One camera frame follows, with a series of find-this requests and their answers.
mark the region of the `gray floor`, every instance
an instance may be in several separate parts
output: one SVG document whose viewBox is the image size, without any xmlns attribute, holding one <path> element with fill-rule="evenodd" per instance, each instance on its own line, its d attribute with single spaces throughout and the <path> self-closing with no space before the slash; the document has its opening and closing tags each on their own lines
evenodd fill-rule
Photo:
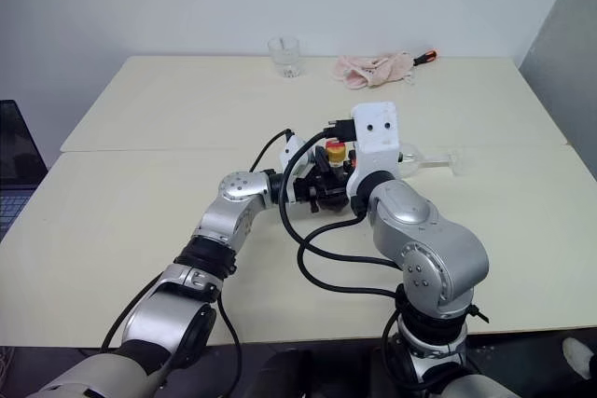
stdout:
<svg viewBox="0 0 597 398">
<path fill-rule="evenodd" d="M 572 384 L 579 377 L 562 357 L 561 343 L 574 336 L 597 348 L 597 328 L 499 336 L 471 336 L 469 356 L 483 374 L 492 377 L 522 397 Z M 376 339 L 334 340 L 286 344 L 245 344 L 244 369 L 234 397 L 255 378 L 259 368 L 276 352 L 311 350 L 319 376 L 316 381 L 326 396 L 365 396 L 367 357 L 379 344 Z M 2 390 L 6 398 L 21 398 L 42 387 L 82 359 L 75 349 L 18 348 Z M 201 360 L 187 370 L 170 375 L 166 387 L 156 395 L 167 397 L 216 398 L 233 375 L 232 346 L 211 347 Z"/>
</svg>

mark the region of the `laptop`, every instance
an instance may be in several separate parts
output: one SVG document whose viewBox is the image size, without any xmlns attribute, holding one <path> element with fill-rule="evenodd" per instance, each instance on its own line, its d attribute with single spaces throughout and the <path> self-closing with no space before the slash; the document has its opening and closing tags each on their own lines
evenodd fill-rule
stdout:
<svg viewBox="0 0 597 398">
<path fill-rule="evenodd" d="M 47 173 L 19 107 L 0 100 L 0 240 Z"/>
</svg>

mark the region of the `laptop keyboard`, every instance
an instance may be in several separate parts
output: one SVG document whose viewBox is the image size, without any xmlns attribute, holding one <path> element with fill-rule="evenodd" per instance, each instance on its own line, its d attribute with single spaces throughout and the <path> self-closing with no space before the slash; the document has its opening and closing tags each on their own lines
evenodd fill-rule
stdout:
<svg viewBox="0 0 597 398">
<path fill-rule="evenodd" d="M 10 225 L 15 220 L 31 196 L 3 196 L 0 198 L 0 238 L 8 232 Z"/>
</svg>

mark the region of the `table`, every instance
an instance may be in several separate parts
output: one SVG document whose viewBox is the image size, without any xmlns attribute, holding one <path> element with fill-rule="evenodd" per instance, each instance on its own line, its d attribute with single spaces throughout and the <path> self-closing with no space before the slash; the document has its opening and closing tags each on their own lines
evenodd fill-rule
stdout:
<svg viewBox="0 0 597 398">
<path fill-rule="evenodd" d="M 62 151 L 242 148 L 290 127 L 305 139 L 357 103 L 394 101 L 400 136 L 420 146 L 564 144 L 507 58 L 444 58 L 415 69 L 415 84 L 350 90 L 332 58 L 282 78 L 269 58 L 130 58 Z"/>
<path fill-rule="evenodd" d="M 216 69 L 231 63 L 238 71 L 225 83 Z M 487 249 L 490 275 L 475 303 L 491 323 L 469 318 L 470 330 L 597 323 L 585 298 L 597 286 L 590 270 L 597 184 L 511 62 L 444 59 L 417 70 L 414 86 L 359 91 L 328 78 L 330 59 L 307 63 L 308 75 L 288 80 L 269 75 L 261 58 L 130 59 L 0 243 L 0 345 L 98 346 L 130 298 L 187 243 L 219 180 L 248 167 L 275 130 L 291 126 L 309 137 L 355 103 L 389 99 L 398 105 L 403 140 L 427 154 L 462 156 L 460 175 L 427 169 L 410 183 Z M 194 90 L 218 89 L 226 92 L 218 102 L 188 99 Z M 230 112 L 233 105 L 238 111 Z M 278 150 L 261 167 L 278 168 Z M 310 215 L 308 206 L 290 216 L 302 234 L 339 219 Z M 258 216 L 253 229 L 223 293 L 243 342 L 380 335 L 390 300 L 334 294 L 304 280 L 275 210 Z M 319 242 L 377 254 L 365 223 Z M 314 256 L 307 265 L 336 284 L 394 288 L 400 281 L 383 267 Z M 230 341 L 218 318 L 209 343 Z"/>
</svg>

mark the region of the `white shoe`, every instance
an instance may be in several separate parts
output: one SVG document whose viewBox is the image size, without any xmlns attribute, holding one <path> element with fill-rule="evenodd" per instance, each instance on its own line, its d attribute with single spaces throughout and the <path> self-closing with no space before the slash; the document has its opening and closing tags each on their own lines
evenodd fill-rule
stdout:
<svg viewBox="0 0 597 398">
<path fill-rule="evenodd" d="M 585 344 L 573 337 L 567 337 L 562 342 L 563 357 L 572 369 L 584 379 L 590 379 L 589 361 L 594 353 Z"/>
</svg>

